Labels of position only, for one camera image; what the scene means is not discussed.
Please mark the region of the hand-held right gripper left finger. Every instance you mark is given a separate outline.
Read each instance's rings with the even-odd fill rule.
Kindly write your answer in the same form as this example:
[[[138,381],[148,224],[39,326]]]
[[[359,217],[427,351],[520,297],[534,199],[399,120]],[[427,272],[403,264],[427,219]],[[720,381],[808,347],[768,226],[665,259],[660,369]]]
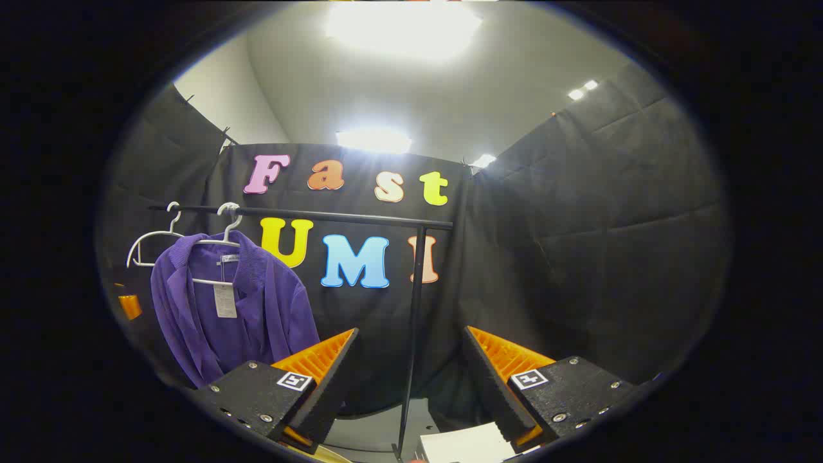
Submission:
[[[273,364],[245,361],[192,392],[212,418],[256,439],[314,454],[355,384],[359,329],[352,328]]]

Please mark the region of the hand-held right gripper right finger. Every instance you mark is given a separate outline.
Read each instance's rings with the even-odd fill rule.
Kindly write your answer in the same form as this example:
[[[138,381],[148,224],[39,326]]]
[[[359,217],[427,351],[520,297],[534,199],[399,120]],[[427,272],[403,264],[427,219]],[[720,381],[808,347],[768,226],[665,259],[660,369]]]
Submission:
[[[517,453],[597,424],[637,388],[585,358],[555,360],[473,326],[462,343],[483,407]]]

